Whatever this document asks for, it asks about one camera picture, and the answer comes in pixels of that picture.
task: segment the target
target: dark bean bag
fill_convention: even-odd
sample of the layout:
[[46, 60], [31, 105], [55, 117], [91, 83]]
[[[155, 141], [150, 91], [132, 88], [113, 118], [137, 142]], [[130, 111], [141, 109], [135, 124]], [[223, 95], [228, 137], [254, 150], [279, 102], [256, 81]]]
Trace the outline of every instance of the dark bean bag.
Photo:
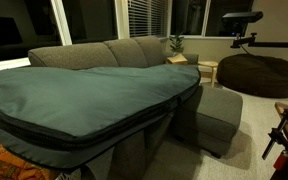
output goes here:
[[238, 54], [218, 65], [217, 81], [230, 89], [270, 98], [288, 97], [288, 62], [274, 57]]

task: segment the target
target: carpet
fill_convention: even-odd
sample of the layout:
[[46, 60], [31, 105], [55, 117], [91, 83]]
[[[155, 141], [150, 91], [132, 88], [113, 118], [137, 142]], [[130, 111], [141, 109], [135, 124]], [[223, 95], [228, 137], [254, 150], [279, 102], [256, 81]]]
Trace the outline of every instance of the carpet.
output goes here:
[[236, 93], [243, 98], [241, 125], [227, 155], [221, 159], [214, 158], [196, 146], [178, 142], [169, 134], [144, 180], [270, 179], [275, 170], [273, 164], [283, 147], [275, 145], [266, 160], [261, 156], [270, 141], [268, 133], [280, 122], [274, 104], [277, 101], [288, 104], [288, 98], [272, 99]]

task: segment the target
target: couch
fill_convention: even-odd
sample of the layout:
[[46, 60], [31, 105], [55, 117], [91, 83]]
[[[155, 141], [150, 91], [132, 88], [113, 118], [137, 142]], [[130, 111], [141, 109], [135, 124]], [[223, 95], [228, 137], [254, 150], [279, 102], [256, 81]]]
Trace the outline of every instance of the couch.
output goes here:
[[[59, 67], [73, 70], [98, 66], [146, 68], [164, 64], [161, 43], [154, 36], [44, 47], [28, 53], [33, 67]], [[141, 179], [161, 144], [172, 114], [133, 134], [115, 146], [110, 176]]]
[[[146, 68], [164, 64], [167, 56], [168, 54], [164, 54], [162, 51], [159, 39], [154, 36], [111, 40], [102, 43], [43, 47], [32, 49], [28, 53], [33, 67], [58, 67], [72, 70], [98, 66]], [[197, 67], [196, 55], [184, 56], [192, 62], [190, 64]], [[229, 107], [226, 111], [223, 110], [222, 105], [227, 104], [228, 101], [232, 102], [234, 99], [222, 99], [221, 97], [229, 97], [228, 95], [231, 93], [202, 86], [176, 112], [169, 113], [158, 122], [120, 141], [113, 148], [91, 161], [90, 166], [97, 169], [97, 173], [102, 173], [102, 179], [142, 179], [168, 132], [171, 120], [172, 132], [176, 136], [193, 142], [212, 153], [219, 154], [219, 156], [224, 155], [238, 130], [242, 108], [240, 97], [235, 96], [237, 105]], [[235, 124], [231, 122], [232, 116], [230, 116], [233, 111], [236, 112], [235, 115], [232, 115]]]

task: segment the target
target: small plant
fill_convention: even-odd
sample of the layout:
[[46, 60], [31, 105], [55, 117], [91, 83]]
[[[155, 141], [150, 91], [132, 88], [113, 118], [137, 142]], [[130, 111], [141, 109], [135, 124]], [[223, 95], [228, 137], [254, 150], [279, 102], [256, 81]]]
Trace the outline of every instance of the small plant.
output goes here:
[[174, 53], [173, 56], [177, 53], [182, 53], [184, 50], [184, 47], [182, 47], [182, 40], [184, 39], [184, 36], [182, 34], [175, 34], [170, 36], [170, 40], [172, 44], [170, 45], [171, 51]]

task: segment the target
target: zipper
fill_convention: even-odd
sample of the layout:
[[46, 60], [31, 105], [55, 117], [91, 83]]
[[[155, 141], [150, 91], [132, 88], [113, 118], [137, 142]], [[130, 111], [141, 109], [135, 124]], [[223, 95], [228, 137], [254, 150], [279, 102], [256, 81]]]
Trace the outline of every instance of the zipper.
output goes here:
[[77, 140], [79, 142], [68, 142], [59, 138], [55, 138], [55, 137], [51, 137], [47, 134], [42, 134], [42, 133], [37, 133], [37, 132], [33, 132], [33, 131], [29, 131], [27, 129], [23, 129], [21, 127], [17, 127], [16, 125], [10, 124], [8, 122], [6, 122], [4, 119], [14, 119], [12, 117], [9, 117], [7, 115], [4, 115], [4, 117], [6, 118], [0, 118], [0, 129], [5, 130], [6, 132], [14, 135], [15, 137], [22, 139], [26, 142], [29, 143], [33, 143], [39, 146], [43, 146], [43, 147], [47, 147], [47, 148], [52, 148], [52, 149], [58, 149], [58, 150], [75, 150], [78, 148], [85, 148], [85, 147], [90, 147], [92, 145], [101, 143], [111, 137], [116, 136], [117, 134], [135, 126], [138, 124], [141, 124], [143, 122], [145, 122], [148, 119], [154, 118], [156, 116], [159, 115], [163, 115], [164, 113], [170, 112], [173, 108], [171, 107], [171, 103], [176, 101], [181, 95], [191, 91], [194, 87], [197, 87], [198, 83], [195, 83], [194, 85], [192, 85], [191, 87], [189, 87], [188, 89], [186, 89], [185, 91], [183, 91], [182, 93], [170, 98], [167, 101], [164, 101], [162, 103], [159, 103], [157, 105], [151, 106], [149, 107], [149, 109], [155, 109], [157, 108], [157, 106], [161, 106], [158, 107], [158, 109], [155, 109], [152, 112], [146, 112], [147, 109], [144, 109], [140, 112], [138, 112], [139, 114], [135, 114], [134, 116], [136, 117], [134, 120], [127, 120], [125, 119], [124, 122], [118, 124], [119, 127], [113, 127], [111, 130], [108, 130], [107, 132], [104, 133], [98, 133], [96, 135], [93, 135], [93, 137], [87, 138], [87, 135], [85, 136], [86, 138], [83, 138], [82, 140]]

